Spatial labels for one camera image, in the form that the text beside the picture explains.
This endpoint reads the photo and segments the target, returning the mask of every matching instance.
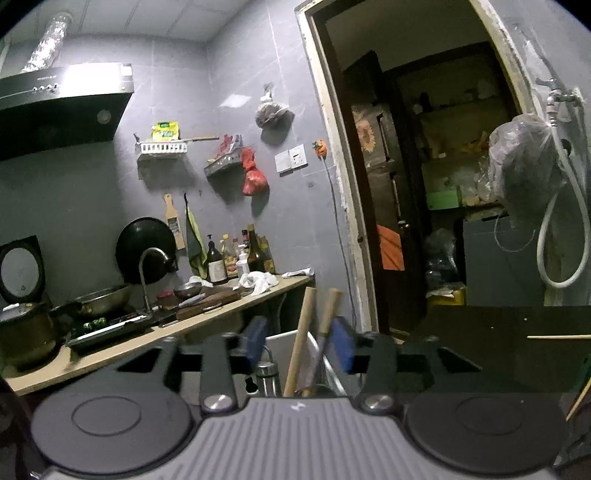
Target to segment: green container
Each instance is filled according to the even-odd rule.
[[[427,207],[429,210],[447,210],[462,205],[462,194],[459,189],[441,190],[427,193]]]

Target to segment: sink faucet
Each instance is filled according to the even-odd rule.
[[[162,250],[156,247],[147,248],[146,250],[144,250],[144,252],[141,254],[139,258],[139,280],[142,282],[142,288],[144,289],[144,303],[146,305],[146,313],[148,314],[152,313],[152,307],[150,307],[150,301],[148,300],[148,292],[146,291],[146,279],[144,278],[144,259],[150,252],[160,254],[162,258],[164,258],[165,262],[170,260],[167,254],[165,254]]]

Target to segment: kitchen counter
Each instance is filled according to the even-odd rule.
[[[149,343],[160,340],[161,338],[183,335],[195,328],[209,324],[216,319],[245,310],[310,282],[310,278],[308,277],[281,278],[280,275],[277,276],[277,280],[279,281],[279,285],[256,297],[246,296],[212,312],[202,313],[166,327],[154,326],[144,335],[129,339],[89,355],[78,357],[78,355],[70,350],[70,348],[62,346],[57,356],[47,365],[33,372],[20,375],[16,372],[11,374],[9,369],[6,369],[4,372],[4,378],[18,395],[25,395],[79,377],[80,375],[84,375],[93,370],[97,370],[100,367],[104,367],[118,358]]]

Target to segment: frying pan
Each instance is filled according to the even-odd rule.
[[[142,217],[123,228],[115,247],[115,259],[125,282],[134,284],[141,282],[139,258],[150,247],[159,248],[171,261],[164,262],[161,256],[148,254],[144,260],[146,283],[157,282],[167,273],[178,270],[177,244],[168,225],[157,218]]]

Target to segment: round black pad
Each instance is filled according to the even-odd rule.
[[[547,395],[517,391],[482,373],[450,375],[411,403],[407,432],[465,472],[508,476],[548,466],[566,434],[564,417]]]
[[[120,475],[157,464],[188,436],[187,404],[165,388],[133,393],[58,392],[35,411],[31,431],[51,463],[85,475]]]

